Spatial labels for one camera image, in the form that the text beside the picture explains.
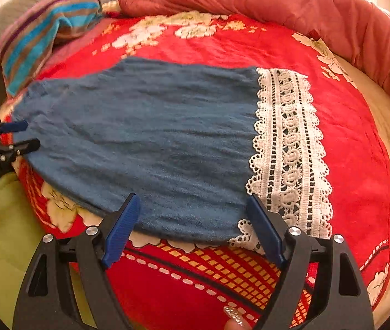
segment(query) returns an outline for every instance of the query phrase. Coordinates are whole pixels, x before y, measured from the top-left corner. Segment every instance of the blue garment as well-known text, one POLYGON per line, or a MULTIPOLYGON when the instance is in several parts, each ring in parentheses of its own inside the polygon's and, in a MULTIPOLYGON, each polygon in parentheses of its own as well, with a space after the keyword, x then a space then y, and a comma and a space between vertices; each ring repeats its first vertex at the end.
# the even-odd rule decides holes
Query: blue garment
POLYGON ((136 226, 186 241, 240 234, 257 110, 256 68, 127 58, 83 78, 30 85, 14 120, 38 138, 29 163, 52 187, 101 216, 130 192, 136 226))

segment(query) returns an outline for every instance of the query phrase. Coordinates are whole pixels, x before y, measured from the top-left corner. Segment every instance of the metal screw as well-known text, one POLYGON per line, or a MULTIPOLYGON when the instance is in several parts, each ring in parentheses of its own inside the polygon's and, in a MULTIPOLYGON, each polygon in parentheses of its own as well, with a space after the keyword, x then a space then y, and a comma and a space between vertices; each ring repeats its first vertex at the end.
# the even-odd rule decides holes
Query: metal screw
POLYGON ((291 227, 288 231, 289 231, 290 235, 293 235, 293 236, 298 236, 302 233, 301 229, 297 228, 297 227, 291 227))
POLYGON ((99 229, 97 227, 91 226, 88 229, 86 229, 86 234, 88 236, 94 236, 97 234, 98 231, 99 231, 99 229))
POLYGON ((42 238, 44 243, 50 243, 53 239, 54 239, 54 236, 49 234, 49 233, 48 233, 48 235, 44 235, 44 237, 42 238))
POLYGON ((337 243, 343 243, 345 241, 342 235, 334 235, 334 240, 337 243))

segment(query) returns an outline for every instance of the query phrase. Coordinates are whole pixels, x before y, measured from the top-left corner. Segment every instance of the striped towel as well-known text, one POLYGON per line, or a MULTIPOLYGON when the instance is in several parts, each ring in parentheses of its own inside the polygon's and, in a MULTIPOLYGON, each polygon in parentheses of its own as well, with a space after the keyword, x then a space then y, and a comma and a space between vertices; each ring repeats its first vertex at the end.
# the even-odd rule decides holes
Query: striped towel
POLYGON ((9 96, 25 88, 53 47, 82 36, 102 15, 99 0, 42 0, 0 37, 0 68, 9 96))

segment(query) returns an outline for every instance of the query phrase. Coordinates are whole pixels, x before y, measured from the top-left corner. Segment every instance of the white lace trim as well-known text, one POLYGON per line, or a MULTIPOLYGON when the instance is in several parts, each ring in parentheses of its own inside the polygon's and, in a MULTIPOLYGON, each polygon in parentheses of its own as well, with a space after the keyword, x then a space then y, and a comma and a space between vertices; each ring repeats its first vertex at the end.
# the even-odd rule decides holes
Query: white lace trim
MULTIPOLYGON (((254 128, 258 135, 253 139, 256 154, 249 161, 255 175, 246 185, 247 192, 257 194, 289 226, 329 238, 332 187, 326 180, 329 168, 323 161, 323 135, 311 104, 310 84, 306 76, 287 69, 257 68, 257 72, 259 120, 254 128)), ((241 220, 238 228, 243 235, 229 240, 230 245, 260 253, 250 222, 241 220)))

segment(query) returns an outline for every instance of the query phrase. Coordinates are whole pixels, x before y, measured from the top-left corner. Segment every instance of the pink blanket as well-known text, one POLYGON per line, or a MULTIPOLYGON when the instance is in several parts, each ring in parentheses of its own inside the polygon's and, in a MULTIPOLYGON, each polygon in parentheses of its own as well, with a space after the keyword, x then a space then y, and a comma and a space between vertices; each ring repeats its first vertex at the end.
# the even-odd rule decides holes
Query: pink blanket
POLYGON ((390 96, 390 13, 366 0, 118 0, 128 16, 198 10, 239 13, 308 35, 365 72, 390 96))

